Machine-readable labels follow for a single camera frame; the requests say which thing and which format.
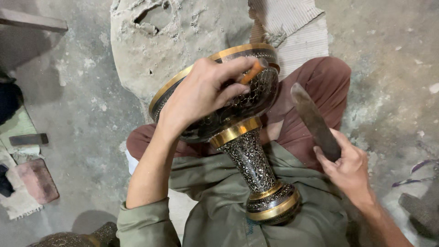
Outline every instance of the brass vase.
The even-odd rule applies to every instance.
[[[269,66],[249,82],[248,94],[237,96],[228,106],[191,124],[180,140],[191,143],[210,141],[227,154],[251,190],[245,205],[248,218],[259,224],[275,225],[291,219],[300,201],[300,194],[292,184],[281,182],[274,176],[259,139],[262,127],[259,116],[276,98],[280,69],[276,50],[268,44],[232,47],[209,58],[223,63],[240,56],[265,58]],[[154,96],[149,113],[155,122],[191,69],[192,66],[178,73]]]

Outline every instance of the orange handle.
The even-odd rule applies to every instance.
[[[265,58],[259,58],[255,64],[253,64],[253,67],[250,69],[250,71],[242,78],[242,80],[239,82],[243,85],[246,85],[249,83],[257,74],[261,73],[265,68],[268,67],[268,62],[265,60]]]

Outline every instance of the hand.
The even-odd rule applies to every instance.
[[[246,85],[234,83],[225,89],[221,86],[229,79],[240,80],[255,61],[250,57],[222,64],[208,58],[195,61],[160,112],[158,126],[164,126],[177,138],[191,123],[225,106],[233,97],[248,93],[250,88]]]
[[[342,156],[335,163],[324,156],[322,149],[314,147],[317,159],[331,181],[340,188],[356,207],[374,203],[374,193],[369,184],[367,154],[351,144],[341,132],[331,129],[342,149]]]

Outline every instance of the pink brick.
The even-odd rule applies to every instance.
[[[46,204],[59,198],[58,190],[43,159],[20,164],[17,166],[17,172],[29,194],[39,204]]]

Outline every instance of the lap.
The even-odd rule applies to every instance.
[[[265,124],[283,121],[276,140],[308,168],[321,171],[313,152],[314,140],[293,107],[291,86],[299,82],[316,103],[329,127],[339,129],[350,83],[350,68],[333,57],[314,58],[304,63],[280,82],[278,96],[262,117]],[[151,141],[155,124],[135,129],[126,141],[129,153],[140,159]],[[180,141],[175,157],[205,157],[217,153],[209,143],[188,144]]]

